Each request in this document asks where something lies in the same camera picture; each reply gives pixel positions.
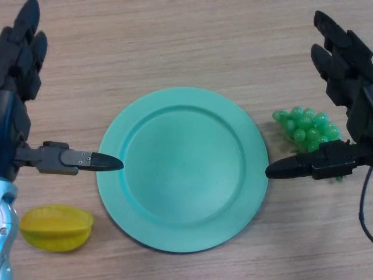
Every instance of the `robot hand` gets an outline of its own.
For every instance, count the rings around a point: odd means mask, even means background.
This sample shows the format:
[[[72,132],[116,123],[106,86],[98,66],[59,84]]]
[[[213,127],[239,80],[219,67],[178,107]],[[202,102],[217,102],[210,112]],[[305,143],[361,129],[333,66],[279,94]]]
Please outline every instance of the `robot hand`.
[[[313,45],[311,57],[326,93],[337,106],[347,107],[347,130],[356,144],[332,141],[319,150],[274,162],[266,169],[270,179],[344,176],[361,165],[373,165],[373,65],[371,50],[354,32],[345,32],[326,14],[317,11],[314,25],[324,36],[324,50]]]
[[[38,149],[26,143],[31,122],[25,102],[37,96],[39,72],[47,53],[47,37],[36,33],[40,10],[36,0],[28,0],[13,27],[0,34],[0,280],[13,279],[10,247],[18,231],[13,208],[17,188],[11,183],[23,166],[41,173],[76,175],[79,170],[107,171],[123,168],[108,155],[75,151],[67,143],[44,142]]]

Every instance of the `plate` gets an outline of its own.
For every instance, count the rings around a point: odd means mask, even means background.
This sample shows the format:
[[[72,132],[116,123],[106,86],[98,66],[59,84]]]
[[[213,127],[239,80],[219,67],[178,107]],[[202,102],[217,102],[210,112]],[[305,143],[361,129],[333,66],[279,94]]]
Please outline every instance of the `plate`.
[[[164,251],[227,241],[254,217],[268,183],[254,122],[229,99],[194,87],[130,104],[109,126],[100,153],[124,163],[97,173],[107,211],[135,240]]]

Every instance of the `green grapes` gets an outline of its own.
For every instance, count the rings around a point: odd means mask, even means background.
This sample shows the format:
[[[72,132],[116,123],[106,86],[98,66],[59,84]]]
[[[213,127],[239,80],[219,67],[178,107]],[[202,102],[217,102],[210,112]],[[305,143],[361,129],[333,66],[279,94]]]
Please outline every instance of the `green grapes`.
[[[299,152],[313,152],[322,143],[342,139],[340,130],[329,122],[328,115],[323,112],[315,114],[312,108],[294,107],[290,113],[276,110],[272,117],[282,125],[287,139],[294,141]]]

